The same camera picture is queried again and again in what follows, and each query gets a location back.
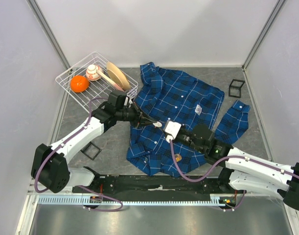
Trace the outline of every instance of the blue plaid shirt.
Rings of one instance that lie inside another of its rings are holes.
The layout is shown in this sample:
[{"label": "blue plaid shirt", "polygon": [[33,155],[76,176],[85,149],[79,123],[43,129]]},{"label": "blue plaid shirt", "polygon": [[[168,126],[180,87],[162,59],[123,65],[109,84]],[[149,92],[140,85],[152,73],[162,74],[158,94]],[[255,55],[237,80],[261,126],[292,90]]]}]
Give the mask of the blue plaid shirt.
[{"label": "blue plaid shirt", "polygon": [[[224,92],[179,70],[155,67],[154,63],[140,66],[143,88],[135,102],[149,116],[162,123],[175,121],[192,130],[197,124],[213,128],[224,99]],[[222,118],[215,131],[217,139],[226,143],[236,142],[248,129],[250,107],[241,101]],[[188,173],[206,163],[204,155],[185,145],[175,143],[174,151],[182,156],[178,165]],[[131,127],[131,143],[127,160],[148,175],[163,172],[179,176],[171,157],[170,144],[163,132],[153,125]]]}]

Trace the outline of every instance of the white paper tag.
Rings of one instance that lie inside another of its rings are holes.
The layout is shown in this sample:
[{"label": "white paper tag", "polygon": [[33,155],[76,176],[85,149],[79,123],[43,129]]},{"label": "white paper tag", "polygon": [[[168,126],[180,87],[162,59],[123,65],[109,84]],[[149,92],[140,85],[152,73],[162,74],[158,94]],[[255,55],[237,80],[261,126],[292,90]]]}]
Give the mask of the white paper tag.
[{"label": "white paper tag", "polygon": [[198,115],[202,113],[202,107],[200,107],[199,104],[196,106],[195,113],[197,113]]}]

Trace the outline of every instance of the dish rack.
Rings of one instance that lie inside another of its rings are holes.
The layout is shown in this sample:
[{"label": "dish rack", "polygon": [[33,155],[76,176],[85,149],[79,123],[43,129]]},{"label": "dish rack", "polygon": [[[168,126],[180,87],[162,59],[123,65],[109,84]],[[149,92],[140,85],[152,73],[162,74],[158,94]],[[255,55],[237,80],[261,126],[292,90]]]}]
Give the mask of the dish rack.
[{"label": "dish rack", "polygon": [[[97,81],[90,81],[89,87],[81,93],[75,93],[70,88],[70,81],[76,75],[81,75],[86,77],[86,69],[89,65],[99,65],[102,67],[104,74],[107,74],[106,64],[108,60],[97,52],[92,52],[84,59],[73,65],[67,71],[56,77],[56,82],[72,97],[78,102],[86,112],[89,112],[89,101],[93,98],[108,98],[110,92],[115,89],[107,83],[102,77]],[[123,72],[128,79],[131,88],[126,91],[126,94],[130,99],[133,99],[137,95],[138,82]],[[94,100],[92,102],[92,109],[97,108],[104,100]]]}]

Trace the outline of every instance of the wooden plate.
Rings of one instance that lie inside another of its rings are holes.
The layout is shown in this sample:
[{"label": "wooden plate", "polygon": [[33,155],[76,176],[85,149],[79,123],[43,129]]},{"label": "wooden plate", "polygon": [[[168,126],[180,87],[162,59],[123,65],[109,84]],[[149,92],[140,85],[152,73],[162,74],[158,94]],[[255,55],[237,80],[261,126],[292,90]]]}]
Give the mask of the wooden plate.
[{"label": "wooden plate", "polygon": [[130,83],[124,73],[111,62],[107,62],[107,73],[109,77],[123,90],[127,91],[131,88]]}]

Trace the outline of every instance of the metal floor panel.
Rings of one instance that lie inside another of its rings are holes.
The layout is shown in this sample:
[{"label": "metal floor panel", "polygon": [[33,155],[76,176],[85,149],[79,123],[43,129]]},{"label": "metal floor panel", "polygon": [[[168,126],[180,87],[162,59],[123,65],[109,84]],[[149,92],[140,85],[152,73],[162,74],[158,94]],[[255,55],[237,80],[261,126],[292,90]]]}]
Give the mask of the metal floor panel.
[{"label": "metal floor panel", "polygon": [[96,212],[38,205],[30,235],[291,235],[277,200],[246,197],[235,212],[209,207],[125,206]]}]

